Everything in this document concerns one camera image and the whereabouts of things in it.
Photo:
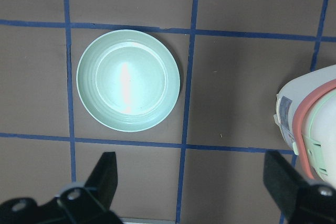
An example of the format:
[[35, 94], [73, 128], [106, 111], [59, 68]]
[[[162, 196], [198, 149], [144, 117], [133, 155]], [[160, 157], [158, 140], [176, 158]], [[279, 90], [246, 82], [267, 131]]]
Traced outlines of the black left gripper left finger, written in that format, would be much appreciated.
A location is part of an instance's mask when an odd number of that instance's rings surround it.
[[73, 185], [57, 198], [65, 223], [117, 223], [110, 210], [117, 189], [115, 152], [104, 152], [82, 185]]

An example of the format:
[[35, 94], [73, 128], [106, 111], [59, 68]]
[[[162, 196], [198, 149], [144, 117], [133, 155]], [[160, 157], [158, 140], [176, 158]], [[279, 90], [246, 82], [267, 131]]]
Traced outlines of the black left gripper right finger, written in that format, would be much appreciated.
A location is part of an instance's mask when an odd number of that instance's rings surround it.
[[305, 179], [277, 151], [265, 153], [263, 182], [288, 223], [335, 223], [335, 188]]

